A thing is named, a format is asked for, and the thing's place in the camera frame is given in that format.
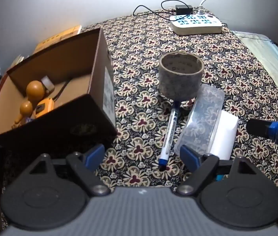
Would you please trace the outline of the light green folded cloth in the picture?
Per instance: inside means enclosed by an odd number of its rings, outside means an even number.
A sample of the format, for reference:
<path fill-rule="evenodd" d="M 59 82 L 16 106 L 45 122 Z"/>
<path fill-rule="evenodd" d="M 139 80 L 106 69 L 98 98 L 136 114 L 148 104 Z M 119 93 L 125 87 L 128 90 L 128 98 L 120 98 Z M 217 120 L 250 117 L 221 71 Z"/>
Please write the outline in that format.
<path fill-rule="evenodd" d="M 262 34 L 233 32 L 254 54 L 278 87 L 278 47 L 274 41 Z"/>

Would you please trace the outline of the blue whiteboard marker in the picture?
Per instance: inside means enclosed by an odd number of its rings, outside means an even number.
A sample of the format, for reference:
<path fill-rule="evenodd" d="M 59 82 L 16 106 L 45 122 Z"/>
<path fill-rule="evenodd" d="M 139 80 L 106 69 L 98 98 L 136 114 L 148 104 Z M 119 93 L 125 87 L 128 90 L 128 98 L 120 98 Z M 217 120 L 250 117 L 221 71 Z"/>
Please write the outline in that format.
<path fill-rule="evenodd" d="M 173 142 L 177 119 L 179 116 L 179 109 L 180 109 L 180 102 L 174 101 L 170 111 L 170 117 L 167 125 L 164 143 L 162 146 L 160 157 L 158 159 L 158 166 L 161 169 L 166 169 L 169 160 L 171 145 Z"/>

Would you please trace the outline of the clear plastic case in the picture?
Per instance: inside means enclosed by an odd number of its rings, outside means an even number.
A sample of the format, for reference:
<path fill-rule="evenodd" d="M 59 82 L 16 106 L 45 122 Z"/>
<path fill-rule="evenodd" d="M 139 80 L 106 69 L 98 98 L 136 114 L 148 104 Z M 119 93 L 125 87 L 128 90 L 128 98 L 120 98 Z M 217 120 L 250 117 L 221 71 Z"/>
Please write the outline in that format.
<path fill-rule="evenodd" d="M 207 84 L 201 85 L 186 124 L 174 146 L 177 156 L 180 155 L 182 145 L 201 155 L 210 152 L 224 97 L 225 93 L 221 89 Z"/>

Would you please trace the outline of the orange tape measure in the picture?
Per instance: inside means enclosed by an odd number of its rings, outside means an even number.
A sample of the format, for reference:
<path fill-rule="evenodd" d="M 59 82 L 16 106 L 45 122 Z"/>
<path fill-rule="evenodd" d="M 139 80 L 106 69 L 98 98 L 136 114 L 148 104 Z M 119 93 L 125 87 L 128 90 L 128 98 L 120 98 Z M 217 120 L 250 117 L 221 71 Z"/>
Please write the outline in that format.
<path fill-rule="evenodd" d="M 54 100 L 46 98 L 40 101 L 34 109 L 34 118 L 39 118 L 54 109 Z"/>

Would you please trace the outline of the small clear tape roll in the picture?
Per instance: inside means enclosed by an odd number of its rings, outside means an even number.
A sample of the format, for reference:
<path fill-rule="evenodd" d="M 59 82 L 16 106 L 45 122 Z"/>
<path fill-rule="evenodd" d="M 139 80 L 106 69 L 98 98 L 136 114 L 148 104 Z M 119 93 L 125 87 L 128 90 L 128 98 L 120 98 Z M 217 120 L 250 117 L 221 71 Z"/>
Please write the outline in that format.
<path fill-rule="evenodd" d="M 53 93 L 53 91 L 55 90 L 55 85 L 52 83 L 52 81 L 47 76 L 44 76 L 41 79 L 41 82 L 45 88 L 46 94 Z"/>

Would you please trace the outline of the large printed tape roll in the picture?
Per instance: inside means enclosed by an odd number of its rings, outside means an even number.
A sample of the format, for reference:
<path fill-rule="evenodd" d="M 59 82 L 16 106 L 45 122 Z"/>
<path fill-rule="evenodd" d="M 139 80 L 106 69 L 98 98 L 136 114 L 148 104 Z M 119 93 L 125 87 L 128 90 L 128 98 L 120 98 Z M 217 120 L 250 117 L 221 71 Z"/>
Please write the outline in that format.
<path fill-rule="evenodd" d="M 159 92 L 173 101 L 195 98 L 201 86 L 204 62 L 188 52 L 170 52 L 159 59 Z"/>

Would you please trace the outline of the yellow book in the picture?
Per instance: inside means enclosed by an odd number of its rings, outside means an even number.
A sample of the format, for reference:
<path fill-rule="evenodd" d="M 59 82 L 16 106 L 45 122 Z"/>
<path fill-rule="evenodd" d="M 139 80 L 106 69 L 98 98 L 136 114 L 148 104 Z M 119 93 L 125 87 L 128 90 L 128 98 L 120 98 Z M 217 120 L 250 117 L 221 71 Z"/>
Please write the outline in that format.
<path fill-rule="evenodd" d="M 41 41 L 34 49 L 33 54 L 41 50 L 44 50 L 45 48 L 54 45 L 59 41 L 78 35 L 81 32 L 81 29 L 82 29 L 82 25 L 77 25 Z"/>

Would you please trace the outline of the brown gourd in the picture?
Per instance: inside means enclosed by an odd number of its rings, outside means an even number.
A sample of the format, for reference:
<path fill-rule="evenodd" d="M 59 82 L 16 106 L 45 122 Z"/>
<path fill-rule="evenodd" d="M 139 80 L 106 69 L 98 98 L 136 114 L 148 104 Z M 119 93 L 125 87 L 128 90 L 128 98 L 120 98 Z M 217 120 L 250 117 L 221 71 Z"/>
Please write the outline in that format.
<path fill-rule="evenodd" d="M 12 129 L 19 127 L 21 122 L 31 118 L 37 104 L 45 97 L 46 90 L 42 82 L 33 80 L 26 87 L 27 100 L 21 103 L 19 115 L 12 124 Z"/>

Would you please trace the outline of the black power adapter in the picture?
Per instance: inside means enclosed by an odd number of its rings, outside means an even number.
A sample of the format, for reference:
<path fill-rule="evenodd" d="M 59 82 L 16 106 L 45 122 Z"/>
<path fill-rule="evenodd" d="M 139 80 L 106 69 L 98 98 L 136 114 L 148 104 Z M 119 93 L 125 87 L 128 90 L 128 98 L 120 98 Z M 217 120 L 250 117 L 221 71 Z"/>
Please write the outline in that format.
<path fill-rule="evenodd" d="M 192 5 L 175 5 L 175 13 L 177 16 L 190 15 L 193 13 Z"/>

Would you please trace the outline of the floral patterned tablecloth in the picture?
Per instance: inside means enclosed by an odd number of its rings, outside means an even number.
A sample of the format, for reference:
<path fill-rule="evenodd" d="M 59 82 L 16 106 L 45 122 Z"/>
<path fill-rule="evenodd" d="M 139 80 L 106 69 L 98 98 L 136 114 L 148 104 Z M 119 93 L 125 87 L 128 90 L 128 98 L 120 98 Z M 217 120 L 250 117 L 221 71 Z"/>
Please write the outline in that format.
<path fill-rule="evenodd" d="M 155 15 L 125 16 L 83 27 L 101 28 L 112 57 L 117 137 L 96 173 L 111 189 L 168 186 L 189 176 L 183 144 L 213 150 L 222 112 L 237 117 L 229 159 L 249 159 L 278 187 L 278 146 L 250 135 L 248 120 L 278 121 L 278 87 L 253 53 L 227 27 L 220 34 L 178 36 Z M 183 101 L 167 165 L 159 167 L 172 100 L 159 93 L 159 60 L 192 53 L 204 63 L 199 96 Z"/>

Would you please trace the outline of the white tube blue cap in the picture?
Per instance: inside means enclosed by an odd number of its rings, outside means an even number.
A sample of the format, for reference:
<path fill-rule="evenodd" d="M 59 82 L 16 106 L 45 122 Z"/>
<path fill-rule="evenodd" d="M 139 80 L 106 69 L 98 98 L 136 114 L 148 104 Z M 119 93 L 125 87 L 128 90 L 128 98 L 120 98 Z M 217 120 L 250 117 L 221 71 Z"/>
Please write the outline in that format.
<path fill-rule="evenodd" d="M 220 160 L 230 160 L 237 128 L 238 117 L 222 110 L 209 153 L 219 157 Z"/>

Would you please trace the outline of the white power strip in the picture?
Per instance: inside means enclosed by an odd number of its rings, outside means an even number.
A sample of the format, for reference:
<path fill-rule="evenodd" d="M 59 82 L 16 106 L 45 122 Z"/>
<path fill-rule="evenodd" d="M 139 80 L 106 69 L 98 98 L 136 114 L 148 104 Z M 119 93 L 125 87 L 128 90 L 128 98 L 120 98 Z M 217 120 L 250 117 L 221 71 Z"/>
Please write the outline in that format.
<path fill-rule="evenodd" d="M 210 14 L 190 14 L 188 16 L 171 16 L 170 27 L 180 36 L 199 34 L 220 34 L 222 23 Z"/>

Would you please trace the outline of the brown cardboard box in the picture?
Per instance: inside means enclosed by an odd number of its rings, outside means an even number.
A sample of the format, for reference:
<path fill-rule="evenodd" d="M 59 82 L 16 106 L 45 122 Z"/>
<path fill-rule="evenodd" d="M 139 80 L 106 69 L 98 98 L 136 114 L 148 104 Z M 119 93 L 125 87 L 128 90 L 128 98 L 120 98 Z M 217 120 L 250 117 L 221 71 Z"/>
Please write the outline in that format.
<path fill-rule="evenodd" d="M 55 85 L 49 113 L 12 129 L 29 82 L 47 76 Z M 116 137 L 113 68 L 102 29 L 60 41 L 10 68 L 0 81 L 0 146 L 66 151 Z"/>

